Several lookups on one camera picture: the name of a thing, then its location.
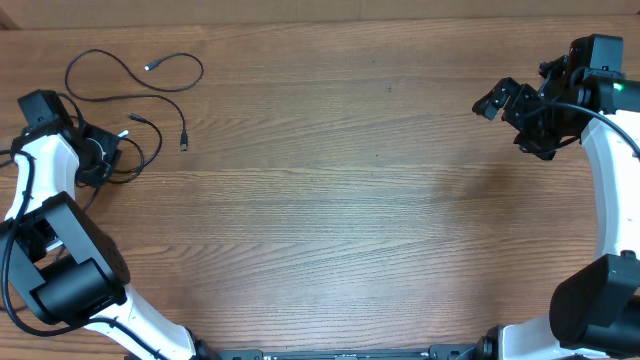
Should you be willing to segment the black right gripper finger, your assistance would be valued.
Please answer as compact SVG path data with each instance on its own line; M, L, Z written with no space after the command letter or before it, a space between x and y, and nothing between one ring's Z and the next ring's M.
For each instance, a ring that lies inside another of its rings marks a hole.
M492 121L498 111L506 106L508 100L520 92L520 88L521 84L513 78L502 78L486 95L474 103L472 112Z
M534 136L521 132L513 143L523 153L532 154L540 160L552 160L556 154L558 139L554 136Z

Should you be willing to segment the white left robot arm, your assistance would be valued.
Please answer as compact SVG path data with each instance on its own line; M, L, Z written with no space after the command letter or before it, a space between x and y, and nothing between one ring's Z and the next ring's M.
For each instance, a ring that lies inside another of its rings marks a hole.
M54 337L84 328L133 359L212 359L206 342L163 317L132 286L115 242L75 190L111 180L126 133L70 115L68 96L36 90L18 100L27 125L7 150L16 192L1 224L1 301L22 331Z

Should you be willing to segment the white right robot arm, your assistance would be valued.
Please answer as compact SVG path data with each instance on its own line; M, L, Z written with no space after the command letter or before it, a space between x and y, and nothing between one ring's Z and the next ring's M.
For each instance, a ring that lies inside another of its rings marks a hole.
M506 77L472 107L516 129L515 145L550 161L573 142L592 172L594 260L560 283L545 316L497 326L469 359L629 359L639 355L639 84L624 42L592 34L539 66L538 89Z

